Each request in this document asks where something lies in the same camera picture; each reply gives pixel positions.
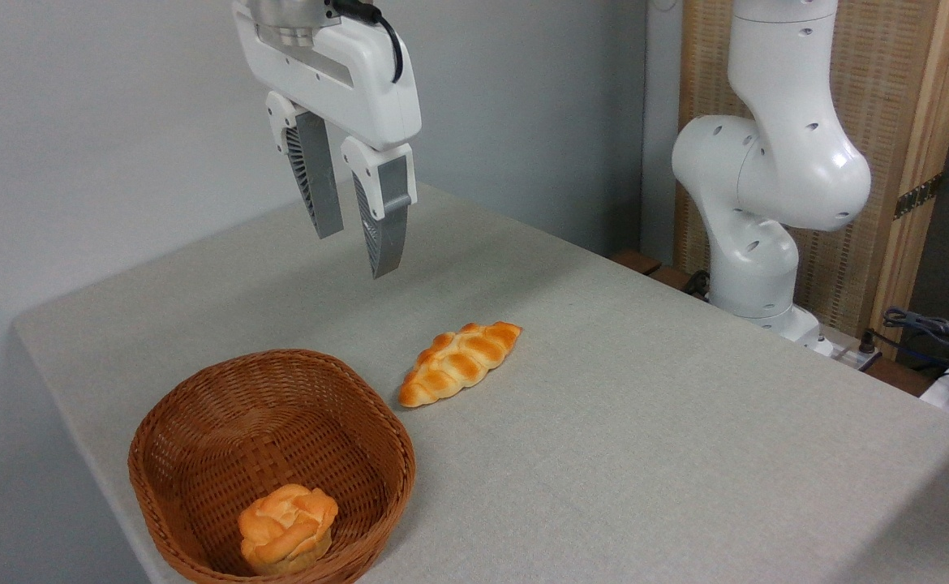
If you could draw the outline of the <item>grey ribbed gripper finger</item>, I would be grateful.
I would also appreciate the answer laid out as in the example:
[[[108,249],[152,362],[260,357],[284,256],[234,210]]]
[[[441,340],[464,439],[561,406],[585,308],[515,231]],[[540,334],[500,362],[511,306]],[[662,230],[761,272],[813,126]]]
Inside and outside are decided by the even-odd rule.
[[[401,144],[381,152],[348,136],[341,152],[354,181],[371,273],[379,278],[399,267],[408,209],[418,202],[412,149]]]
[[[341,232],[342,217],[326,123],[321,116],[268,92],[267,114],[277,151],[288,157],[316,236]]]

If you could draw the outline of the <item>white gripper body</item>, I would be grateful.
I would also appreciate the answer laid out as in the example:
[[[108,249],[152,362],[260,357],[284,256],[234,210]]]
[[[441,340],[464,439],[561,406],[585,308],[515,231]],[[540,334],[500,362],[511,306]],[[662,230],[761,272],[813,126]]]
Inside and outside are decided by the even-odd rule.
[[[422,128],[404,43],[396,77],[392,38],[340,14],[330,1],[234,1],[245,59],[255,77],[361,143],[385,151]]]

